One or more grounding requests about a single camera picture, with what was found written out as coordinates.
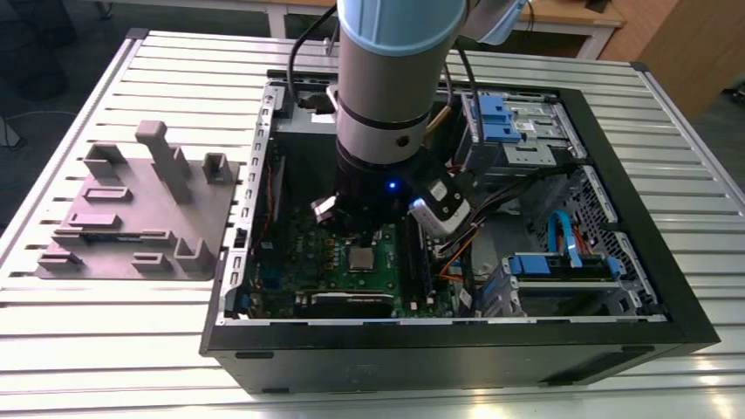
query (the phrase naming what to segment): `blue plastic latch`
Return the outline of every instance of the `blue plastic latch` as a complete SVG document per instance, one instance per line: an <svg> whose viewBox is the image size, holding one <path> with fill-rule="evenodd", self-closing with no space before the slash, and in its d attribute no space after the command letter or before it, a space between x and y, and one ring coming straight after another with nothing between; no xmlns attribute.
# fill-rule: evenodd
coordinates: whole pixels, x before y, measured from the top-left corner
<svg viewBox="0 0 745 419"><path fill-rule="evenodd" d="M516 143L522 135L512 126L512 110L504 105L504 99L498 96L478 95L481 105L481 118L484 127L484 141Z"/></svg>
<svg viewBox="0 0 745 419"><path fill-rule="evenodd" d="M540 255L520 256L520 263L522 264L522 273L525 275L550 273L545 256L540 256Z"/></svg>
<svg viewBox="0 0 745 419"><path fill-rule="evenodd" d="M485 142L510 142L516 143L522 140L522 135L514 130L512 124L484 124L484 141Z"/></svg>
<svg viewBox="0 0 745 419"><path fill-rule="evenodd" d="M512 111L504 105L501 97L480 94L478 104L484 123L509 124L512 122Z"/></svg>
<svg viewBox="0 0 745 419"><path fill-rule="evenodd" d="M621 262L614 257L605 258L605 263L608 264L608 268L610 269L610 274L613 279L618 279L621 274L624 273L624 268L621 266Z"/></svg>
<svg viewBox="0 0 745 419"><path fill-rule="evenodd" d="M512 275L520 275L522 273L522 264L520 264L520 256L508 257L508 265L510 266Z"/></svg>
<svg viewBox="0 0 745 419"><path fill-rule="evenodd" d="M545 256L540 255L522 255L510 256L508 258L512 275L538 275L549 274L550 268Z"/></svg>

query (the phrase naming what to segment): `gray plastic part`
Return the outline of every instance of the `gray plastic part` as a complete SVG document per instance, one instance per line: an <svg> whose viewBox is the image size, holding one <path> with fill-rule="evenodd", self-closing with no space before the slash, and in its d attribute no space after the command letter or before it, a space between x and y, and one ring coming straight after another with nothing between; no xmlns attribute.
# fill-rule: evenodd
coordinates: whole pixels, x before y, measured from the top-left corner
<svg viewBox="0 0 745 419"><path fill-rule="evenodd" d="M233 173L228 165L228 159L222 153L206 153L201 162L201 170L205 174L206 183L233 183Z"/></svg>
<svg viewBox="0 0 745 419"><path fill-rule="evenodd" d="M132 201L132 191L125 186L104 186L88 188L83 197L89 202L129 202Z"/></svg>
<svg viewBox="0 0 745 419"><path fill-rule="evenodd" d="M168 191L176 203L190 203L192 194L188 190L186 179L184 179L184 167L177 162L176 156L180 150L170 149L165 141L168 128L160 120L144 120L140 122L135 138L140 144L148 146L156 167L157 175L165 182Z"/></svg>
<svg viewBox="0 0 745 419"><path fill-rule="evenodd" d="M96 178L116 178L115 165L127 164L116 144L95 144L88 151L83 162L88 166L91 175Z"/></svg>
<svg viewBox="0 0 745 419"><path fill-rule="evenodd" d="M176 245L176 235L168 230L142 230L140 235L142 244L153 247L173 247Z"/></svg>
<svg viewBox="0 0 745 419"><path fill-rule="evenodd" d="M180 178L186 183L193 199L185 204L177 204L170 199L168 186L158 181L149 159L128 159L125 164L115 164L112 167L116 178L103 179L91 175L85 179L68 217L55 230L48 247L48 253L73 252L85 263L69 268L60 267L60 257L52 256L49 263L41 260L44 264L40 264L36 271L39 278L160 281L212 279L237 176L233 175L229 183L210 184L204 177L202 160L186 161L186 164L190 176L181 175ZM237 174L238 163L228 162L226 165L230 173ZM132 200L99 201L84 197L91 189L124 188L129 190ZM83 215L85 223L71 225L68 220L73 214L79 214L79 217ZM105 224L107 220L112 220L112 215L116 215L120 222L115 228ZM174 256L180 238L188 244L188 252L181 249L178 253L181 261ZM162 253L170 269L137 270L132 265L135 253Z"/></svg>
<svg viewBox="0 0 745 419"><path fill-rule="evenodd" d="M145 39L150 34L150 30L145 28L129 28L127 39Z"/></svg>
<svg viewBox="0 0 745 419"><path fill-rule="evenodd" d="M45 251L39 257L39 265L48 271L79 271L83 260L71 251Z"/></svg>
<svg viewBox="0 0 745 419"><path fill-rule="evenodd" d="M190 177L190 169L188 168L186 158L184 157L184 152L181 151L181 147L170 147L173 150L173 161L176 162L176 166L178 167L180 173Z"/></svg>
<svg viewBox="0 0 745 419"><path fill-rule="evenodd" d="M132 266L141 273L170 271L170 262L162 253L137 252L132 255Z"/></svg>
<svg viewBox="0 0 745 419"><path fill-rule="evenodd" d="M81 214L73 212L68 218L68 225L84 228L116 229L121 225L121 218L119 218L117 214Z"/></svg>
<svg viewBox="0 0 745 419"><path fill-rule="evenodd" d="M85 239L80 236L83 231L81 227L68 227L67 229L56 229L51 239L60 246L65 245L85 245Z"/></svg>
<svg viewBox="0 0 745 419"><path fill-rule="evenodd" d="M186 241L180 238L176 243L173 257L184 271L212 271L216 266L214 255L205 246L205 241L200 238L194 251L186 245Z"/></svg>

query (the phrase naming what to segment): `metal case frame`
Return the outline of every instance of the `metal case frame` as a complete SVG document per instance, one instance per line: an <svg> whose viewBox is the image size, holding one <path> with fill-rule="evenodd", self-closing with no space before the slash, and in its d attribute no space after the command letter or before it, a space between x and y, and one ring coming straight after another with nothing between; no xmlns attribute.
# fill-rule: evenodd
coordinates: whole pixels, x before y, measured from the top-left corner
<svg viewBox="0 0 745 419"><path fill-rule="evenodd" d="M312 77L328 78L329 75ZM489 87L536 93L550 91L564 102L566 117L617 212L620 229L632 241L665 305L668 322L226 325L217 320L224 308L222 281L240 278L236 266L242 272L241 262L234 263L234 257L242 253L230 249L216 275L200 353L217 358L246 391L588 384L662 355L688 354L720 341L582 93L562 88L498 84L489 84ZM272 89L269 84L256 125L249 189L257 189L262 176L262 148L269 140L272 112L277 106L276 95L272 95L276 89ZM254 205L256 195L246 197L246 204L253 202ZM236 227L250 232L253 214L249 212L241 214Z"/></svg>

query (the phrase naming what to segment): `table leg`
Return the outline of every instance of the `table leg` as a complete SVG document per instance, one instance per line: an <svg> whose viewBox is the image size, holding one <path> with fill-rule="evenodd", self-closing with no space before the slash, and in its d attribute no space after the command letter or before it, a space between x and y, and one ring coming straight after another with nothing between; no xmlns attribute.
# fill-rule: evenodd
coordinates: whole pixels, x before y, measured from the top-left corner
<svg viewBox="0 0 745 419"><path fill-rule="evenodd" d="M328 57L330 57L330 54L334 50L334 43L336 43L336 39L338 38L338 25L340 25L340 23L336 22L334 33L332 33L330 39L329 38L324 39L324 46L326 48L326 56Z"/></svg>
<svg viewBox="0 0 745 419"><path fill-rule="evenodd" d="M105 6L104 2L95 2L93 5L96 6L97 15L100 16L101 20L108 20L112 18L112 4L109 3Z"/></svg>
<svg viewBox="0 0 745 419"><path fill-rule="evenodd" d="M19 134L15 133L9 125L5 125L5 121L3 117L0 117L0 147L12 147L17 144L19 140Z"/></svg>
<svg viewBox="0 0 745 419"><path fill-rule="evenodd" d="M269 18L269 33L272 38L284 39L288 37L288 31L284 24L284 17L288 14L286 6L278 4L266 4L266 17Z"/></svg>
<svg viewBox="0 0 745 419"><path fill-rule="evenodd" d="M594 27L592 35L584 41L582 49L577 54L580 59L597 59L601 55L602 48L610 40L614 28L608 27Z"/></svg>

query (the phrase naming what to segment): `floor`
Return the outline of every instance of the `floor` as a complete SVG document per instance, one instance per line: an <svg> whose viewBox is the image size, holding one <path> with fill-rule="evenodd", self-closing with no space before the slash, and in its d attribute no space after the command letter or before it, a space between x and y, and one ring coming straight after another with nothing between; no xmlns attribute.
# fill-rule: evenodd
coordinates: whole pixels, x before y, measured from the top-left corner
<svg viewBox="0 0 745 419"><path fill-rule="evenodd" d="M69 89L53 100L29 102L20 99L0 80L0 111L5 115L40 110L75 113L132 27L225 35L269 35L269 25L261 13L119 3L113 8L113 18L103 21L91 2L68 0L65 5L79 33L79 41L57 50L60 64L69 78ZM8 14L7 5L0 4L0 20L7 19ZM289 36L296 37L312 20L313 17L288 17ZM330 31L328 25L320 37ZM745 166L741 165L745 161L745 144L741 144L745 141L744 113L745 106L732 104L722 95L694 122L700 135L741 188L745 188ZM11 221L71 122L72 116L67 114L36 113L11 123L25 140L25 146L17 151L0 148L0 231Z"/></svg>

